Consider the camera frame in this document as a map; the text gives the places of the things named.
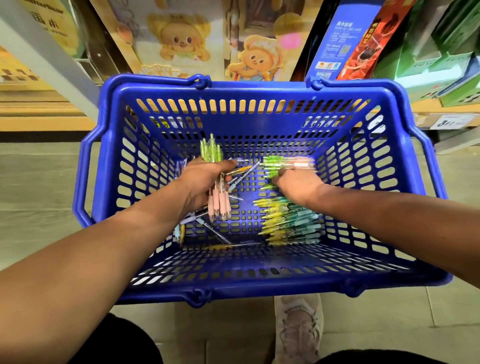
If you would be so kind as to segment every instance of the black pants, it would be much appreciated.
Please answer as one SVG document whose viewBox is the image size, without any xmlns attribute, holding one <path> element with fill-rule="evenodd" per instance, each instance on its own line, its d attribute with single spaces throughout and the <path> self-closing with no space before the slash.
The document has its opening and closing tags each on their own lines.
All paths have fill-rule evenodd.
<svg viewBox="0 0 480 364">
<path fill-rule="evenodd" d="M 398 350 L 343 350 L 317 364 L 339 363 L 421 363 L 442 364 L 434 359 Z M 162 356 L 153 340 L 134 323 L 108 314 L 83 344 L 70 364 L 84 363 L 148 363 L 162 364 Z"/>
</svg>

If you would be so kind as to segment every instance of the person's right arm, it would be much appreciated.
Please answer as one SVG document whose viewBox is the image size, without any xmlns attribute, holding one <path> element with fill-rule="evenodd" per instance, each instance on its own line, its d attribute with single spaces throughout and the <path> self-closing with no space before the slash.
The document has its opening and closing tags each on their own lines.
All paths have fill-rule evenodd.
<svg viewBox="0 0 480 364">
<path fill-rule="evenodd" d="M 480 210 L 435 197 L 324 184 L 311 170 L 273 178 L 292 202 L 332 216 L 480 288 Z"/>
</svg>

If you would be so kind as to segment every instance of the pink circle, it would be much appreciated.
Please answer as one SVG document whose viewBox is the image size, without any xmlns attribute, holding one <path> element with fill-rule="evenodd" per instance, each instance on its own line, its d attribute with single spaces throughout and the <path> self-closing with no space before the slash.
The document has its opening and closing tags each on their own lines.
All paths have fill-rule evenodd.
<svg viewBox="0 0 480 364">
<path fill-rule="evenodd" d="M 283 49 L 295 49 L 301 46 L 301 34 L 290 33 L 280 37 L 280 45 Z"/>
</svg>

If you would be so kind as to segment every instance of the red box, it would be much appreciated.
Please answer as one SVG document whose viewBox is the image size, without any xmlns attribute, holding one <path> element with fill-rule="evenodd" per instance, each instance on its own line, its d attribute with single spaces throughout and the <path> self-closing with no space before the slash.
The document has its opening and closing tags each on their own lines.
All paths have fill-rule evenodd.
<svg viewBox="0 0 480 364">
<path fill-rule="evenodd" d="M 415 0 L 386 0 L 336 79 L 368 78 L 378 56 L 414 3 Z"/>
</svg>

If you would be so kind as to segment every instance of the person's left arm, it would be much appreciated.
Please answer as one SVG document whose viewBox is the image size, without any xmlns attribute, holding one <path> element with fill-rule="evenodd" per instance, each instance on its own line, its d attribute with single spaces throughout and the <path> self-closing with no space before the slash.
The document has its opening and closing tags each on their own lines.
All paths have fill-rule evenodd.
<svg viewBox="0 0 480 364">
<path fill-rule="evenodd" d="M 145 260 L 234 160 L 189 163 L 182 175 L 120 213 L 0 272 L 0 362 L 66 363 Z"/>
</svg>

